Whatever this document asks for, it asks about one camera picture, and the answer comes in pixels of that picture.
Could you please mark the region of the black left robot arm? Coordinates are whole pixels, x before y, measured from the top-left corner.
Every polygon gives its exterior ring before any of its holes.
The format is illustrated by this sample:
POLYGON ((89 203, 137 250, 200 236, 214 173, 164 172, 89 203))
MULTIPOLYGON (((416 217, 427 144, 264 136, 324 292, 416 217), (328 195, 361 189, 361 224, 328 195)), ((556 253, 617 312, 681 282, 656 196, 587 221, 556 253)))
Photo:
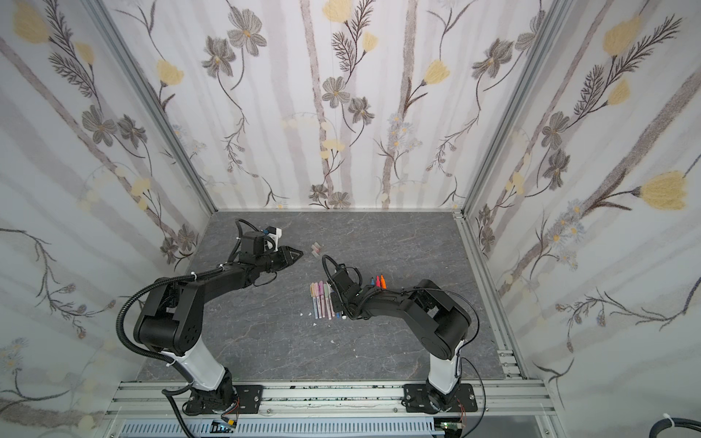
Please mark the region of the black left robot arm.
POLYGON ((251 288, 264 274, 290 268, 302 251, 279 243, 282 231, 258 228, 238 219, 235 246, 216 268, 162 277, 129 297, 118 312, 120 343, 147 359, 174 368, 187 384, 189 398, 177 414, 228 414, 240 405, 230 370, 204 345, 204 307, 232 291, 251 288))

